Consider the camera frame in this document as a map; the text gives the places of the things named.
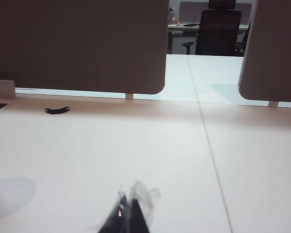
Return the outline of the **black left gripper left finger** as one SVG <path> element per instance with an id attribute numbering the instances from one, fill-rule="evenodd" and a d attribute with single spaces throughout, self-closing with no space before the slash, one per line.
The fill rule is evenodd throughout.
<path id="1" fill-rule="evenodd" d="M 124 233 L 128 212 L 128 199 L 122 188 L 118 191 L 117 201 L 109 216 L 99 229 L 99 233 Z"/>

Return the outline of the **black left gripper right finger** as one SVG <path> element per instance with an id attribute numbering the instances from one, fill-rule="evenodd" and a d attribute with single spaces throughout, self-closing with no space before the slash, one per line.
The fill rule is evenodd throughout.
<path id="1" fill-rule="evenodd" d="M 161 199 L 159 189 L 147 189 L 136 181 L 129 195 L 129 230 L 131 233 L 149 233 L 154 218 L 154 210 Z"/>

